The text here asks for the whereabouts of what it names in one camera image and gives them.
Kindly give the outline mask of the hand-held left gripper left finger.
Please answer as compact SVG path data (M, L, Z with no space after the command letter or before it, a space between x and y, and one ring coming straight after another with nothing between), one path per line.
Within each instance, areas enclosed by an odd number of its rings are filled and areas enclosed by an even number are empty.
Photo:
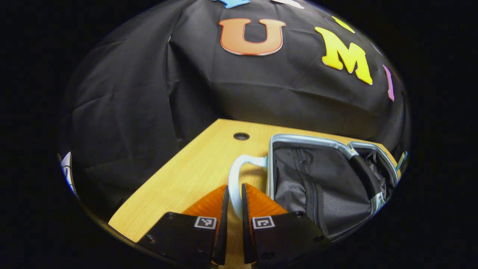
M167 212L138 244L182 266L225 264L229 190L222 185L184 210Z

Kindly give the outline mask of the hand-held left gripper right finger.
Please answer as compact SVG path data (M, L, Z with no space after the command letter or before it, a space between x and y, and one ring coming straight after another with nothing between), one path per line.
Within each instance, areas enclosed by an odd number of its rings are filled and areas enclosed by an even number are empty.
M331 245L303 211L287 211L258 188L244 183L244 261L253 267L306 267Z

